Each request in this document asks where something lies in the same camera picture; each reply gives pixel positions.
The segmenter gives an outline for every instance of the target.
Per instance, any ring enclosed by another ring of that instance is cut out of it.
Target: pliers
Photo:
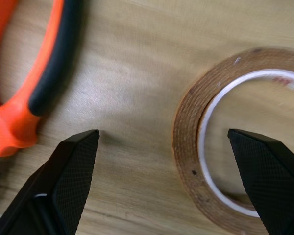
[[[17,0],[0,0],[0,39]],[[37,141],[37,124],[67,79],[78,42],[83,0],[54,0],[38,57],[21,88],[0,105],[0,173],[5,160]]]

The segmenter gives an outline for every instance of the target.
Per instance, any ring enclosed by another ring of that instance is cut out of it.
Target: wooden table
[[[20,87],[51,0],[21,0],[0,48],[0,100]],[[294,48],[294,0],[94,0],[70,84],[3,174],[0,215],[70,135],[99,129],[91,190],[77,234],[229,235],[194,206],[172,153],[183,95],[209,68],[259,46]]]

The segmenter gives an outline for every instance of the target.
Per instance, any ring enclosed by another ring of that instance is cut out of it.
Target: dark spot on tape
[[[194,93],[194,90],[195,90],[195,87],[190,88],[189,94],[193,94]]]
[[[257,48],[257,49],[255,49],[255,50],[253,50],[254,53],[258,53],[258,52],[260,52],[260,51],[261,51],[261,48]]]

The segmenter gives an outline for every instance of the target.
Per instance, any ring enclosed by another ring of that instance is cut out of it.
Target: textured black surface
[[[75,234],[90,188],[98,141],[98,130],[62,141],[0,218],[0,235]]]
[[[293,235],[294,154],[283,143],[262,135],[230,130],[228,137],[246,193],[267,231]]]
[[[74,235],[90,189],[96,150],[95,134],[79,143],[57,182],[53,199],[69,235]]]

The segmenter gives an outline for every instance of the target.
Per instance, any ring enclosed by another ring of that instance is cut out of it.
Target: black rubber grip
[[[64,0],[54,48],[29,99],[29,109],[36,116],[44,115],[68,78],[80,35],[83,5],[84,0]]]
[[[230,129],[243,186],[270,235],[294,235],[294,154],[280,141]]]

